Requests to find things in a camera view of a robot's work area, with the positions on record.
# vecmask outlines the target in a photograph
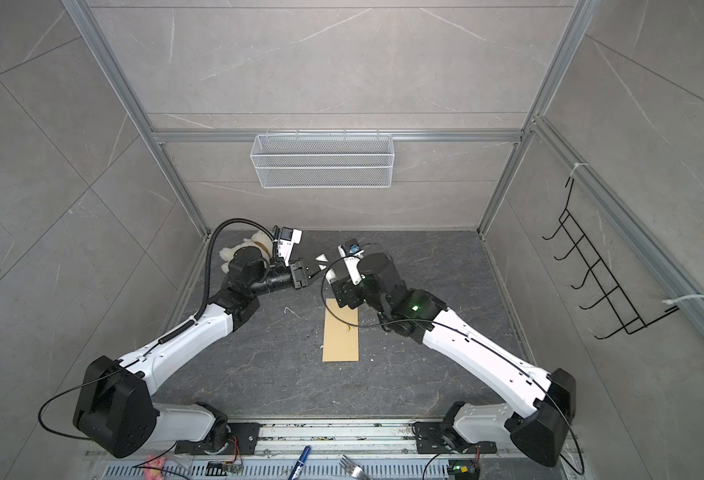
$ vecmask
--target gray tile wall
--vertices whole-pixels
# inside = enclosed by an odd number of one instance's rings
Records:
[[[210,225],[244,216],[315,230],[473,230],[511,144],[397,144],[392,187],[336,189],[262,188],[250,144],[166,148]]]
[[[155,127],[185,129],[520,128],[574,4],[90,3]],[[317,229],[473,229],[510,148],[397,144],[391,188],[341,191],[262,189],[246,144],[168,145],[209,224]]]
[[[572,10],[558,3],[125,0],[93,12],[161,122],[487,128],[521,126]]]
[[[79,478],[37,409],[156,336],[200,242],[137,136],[58,1],[0,2],[0,478]]]
[[[600,298],[562,231],[553,240],[568,191],[568,170],[534,139],[488,238],[502,283],[545,368],[563,367],[578,381],[574,423],[597,478],[704,478],[704,341],[681,312],[633,335]],[[663,289],[576,185],[570,211],[647,320],[666,305]],[[574,225],[567,223],[571,235]],[[596,253],[582,242],[588,259]],[[606,272],[598,272],[604,285]],[[611,296],[618,310],[626,304]]]
[[[547,116],[704,289],[704,1],[602,2]]]

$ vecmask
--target slotted metal panel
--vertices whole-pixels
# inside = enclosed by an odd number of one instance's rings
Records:
[[[385,134],[263,134],[251,149],[264,188],[388,187],[394,156]]]
[[[422,477],[424,466],[428,458],[366,458],[355,459],[355,463],[376,480],[409,480]],[[165,468],[171,471],[178,469],[193,480],[210,480],[213,478],[237,478],[238,480],[284,480],[295,465],[294,460],[246,459],[243,470],[239,473],[226,475],[206,475],[208,460],[194,460],[189,469],[181,469],[172,462],[166,463]],[[113,460],[107,466],[103,480],[135,480],[143,478],[144,472],[139,468],[132,468],[134,462]],[[425,478],[431,480],[448,480],[448,460],[436,458],[426,469]],[[165,473],[167,480],[172,480],[174,475]],[[301,472],[302,480],[347,480],[351,478],[339,464],[337,459],[310,459]]]

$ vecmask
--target metal fork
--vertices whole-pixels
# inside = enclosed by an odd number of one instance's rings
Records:
[[[373,480],[371,477],[366,475],[365,472],[363,472],[362,468],[360,468],[355,462],[349,460],[349,457],[345,455],[341,456],[341,466],[347,471],[348,474],[352,475],[352,478],[357,478],[357,480]]]

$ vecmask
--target cardboard piece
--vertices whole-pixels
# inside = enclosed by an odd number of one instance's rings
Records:
[[[325,333],[323,334],[323,361],[324,362],[358,362],[359,343],[357,328],[344,325],[330,312],[345,322],[358,325],[357,309],[351,310],[348,306],[339,308],[335,298],[327,299],[328,306],[325,311]]]

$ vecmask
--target white wire mesh basket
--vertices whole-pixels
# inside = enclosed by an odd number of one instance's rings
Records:
[[[389,187],[394,159],[387,134],[262,134],[251,149],[264,188]]]

